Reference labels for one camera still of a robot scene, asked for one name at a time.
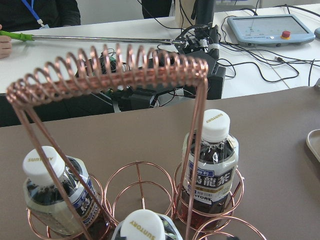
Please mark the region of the tea bottle rack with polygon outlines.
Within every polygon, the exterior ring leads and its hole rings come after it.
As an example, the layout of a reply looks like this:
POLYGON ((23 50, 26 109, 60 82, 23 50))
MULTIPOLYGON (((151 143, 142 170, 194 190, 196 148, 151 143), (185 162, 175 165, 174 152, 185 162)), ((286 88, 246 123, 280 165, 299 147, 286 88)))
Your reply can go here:
MULTIPOLYGON (((86 226, 90 225, 100 213, 97 204, 57 151, 52 146, 43 146, 42 149, 82 222, 86 226)), ((27 176, 23 184, 24 198, 31 212, 60 235, 80 233, 82 228, 63 200, 36 149, 25 156, 22 168, 27 176)))
POLYGON ((191 227, 198 229, 210 218, 220 214, 231 190, 239 159, 239 142, 230 131, 230 117, 219 109, 204 111, 199 158, 195 156, 196 135, 186 134, 182 154, 188 155, 181 189, 180 213, 188 217, 190 197, 193 197, 191 227))

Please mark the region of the green handled metal reacher stick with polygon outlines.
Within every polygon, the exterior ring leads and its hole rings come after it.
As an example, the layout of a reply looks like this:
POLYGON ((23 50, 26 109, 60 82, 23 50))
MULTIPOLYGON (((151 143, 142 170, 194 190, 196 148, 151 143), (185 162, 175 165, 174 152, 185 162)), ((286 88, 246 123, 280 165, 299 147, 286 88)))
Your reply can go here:
POLYGON ((160 45, 181 45, 183 40, 159 39, 159 38, 118 38, 118 37, 84 37, 84 36, 55 36, 55 35, 33 35, 15 33, 1 30, 1 36, 8 36, 20 41, 72 41, 72 42, 108 42, 108 43, 144 43, 160 45))

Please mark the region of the person in dark clothes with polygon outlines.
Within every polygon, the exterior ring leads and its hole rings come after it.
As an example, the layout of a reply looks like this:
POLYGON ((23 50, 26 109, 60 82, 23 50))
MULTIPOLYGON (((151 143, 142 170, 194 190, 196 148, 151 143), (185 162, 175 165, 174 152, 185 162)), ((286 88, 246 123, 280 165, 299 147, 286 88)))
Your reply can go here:
POLYGON ((0 29, 18 32, 78 26, 81 15, 75 0, 2 0, 0 29))

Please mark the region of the beige serving tray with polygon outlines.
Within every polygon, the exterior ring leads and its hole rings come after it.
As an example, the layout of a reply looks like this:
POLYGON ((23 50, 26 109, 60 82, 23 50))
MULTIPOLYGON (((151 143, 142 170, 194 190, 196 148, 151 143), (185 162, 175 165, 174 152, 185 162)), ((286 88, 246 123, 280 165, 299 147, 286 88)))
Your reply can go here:
POLYGON ((306 137, 306 144, 315 158, 320 161, 320 129, 312 130, 306 137))

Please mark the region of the black electronics device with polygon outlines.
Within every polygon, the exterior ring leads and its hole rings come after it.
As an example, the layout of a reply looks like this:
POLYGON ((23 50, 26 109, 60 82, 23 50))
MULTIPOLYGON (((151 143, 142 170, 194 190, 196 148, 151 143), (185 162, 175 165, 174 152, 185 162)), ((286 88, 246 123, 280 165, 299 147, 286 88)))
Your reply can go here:
POLYGON ((93 48, 91 58, 80 51, 74 83, 81 92, 98 90, 112 92, 120 111, 152 108, 160 95, 183 88, 186 96, 194 98, 200 83, 207 80, 205 96, 219 99, 223 82, 214 80, 218 72, 220 35, 218 26, 192 25, 177 37, 184 44, 176 44, 177 52, 163 49, 136 53, 127 46, 126 61, 122 61, 120 45, 116 45, 115 60, 104 48, 97 56, 93 48))

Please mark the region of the tea bottle rack left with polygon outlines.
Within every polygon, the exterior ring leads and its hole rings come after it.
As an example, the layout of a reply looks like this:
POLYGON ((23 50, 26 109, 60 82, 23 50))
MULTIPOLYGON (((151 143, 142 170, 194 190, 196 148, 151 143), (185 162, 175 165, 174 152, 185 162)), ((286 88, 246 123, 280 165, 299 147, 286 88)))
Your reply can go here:
MULTIPOLYGON (((52 146, 43 146, 42 149, 82 222, 86 226, 90 225, 100 213, 97 204, 57 151, 52 146)), ((22 168, 27 176, 23 184, 24 198, 31 212, 60 235, 80 233, 82 228, 63 200, 36 149, 25 156, 22 168)))

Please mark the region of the tea bottle rack right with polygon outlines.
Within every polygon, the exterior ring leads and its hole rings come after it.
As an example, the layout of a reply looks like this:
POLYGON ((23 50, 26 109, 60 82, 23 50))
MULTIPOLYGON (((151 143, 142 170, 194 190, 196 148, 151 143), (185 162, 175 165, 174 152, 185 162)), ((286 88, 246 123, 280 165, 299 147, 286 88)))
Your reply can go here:
POLYGON ((188 217, 190 197, 193 197, 191 227, 198 229, 210 218, 220 214, 231 190, 239 159, 239 142, 230 131, 230 117, 219 109, 204 111, 199 158, 195 156, 196 135, 186 134, 182 154, 188 155, 181 189, 180 213, 188 217))

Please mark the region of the oolong tea bottle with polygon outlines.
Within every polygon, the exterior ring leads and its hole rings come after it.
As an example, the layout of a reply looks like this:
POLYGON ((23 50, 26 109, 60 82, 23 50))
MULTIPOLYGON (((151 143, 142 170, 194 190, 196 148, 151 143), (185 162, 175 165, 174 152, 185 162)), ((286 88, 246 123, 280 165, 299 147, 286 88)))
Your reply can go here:
POLYGON ((174 222, 166 215, 148 209, 130 213, 115 228, 113 240, 181 240, 174 222))

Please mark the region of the blue teach pendant with screen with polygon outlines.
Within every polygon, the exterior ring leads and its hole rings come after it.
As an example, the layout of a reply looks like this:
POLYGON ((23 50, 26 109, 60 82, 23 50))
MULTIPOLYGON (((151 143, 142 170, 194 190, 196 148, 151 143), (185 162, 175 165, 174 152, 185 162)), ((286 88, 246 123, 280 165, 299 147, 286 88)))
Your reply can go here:
POLYGON ((293 14, 233 16, 227 19, 227 24, 238 44, 245 47, 307 44, 316 38, 293 14))

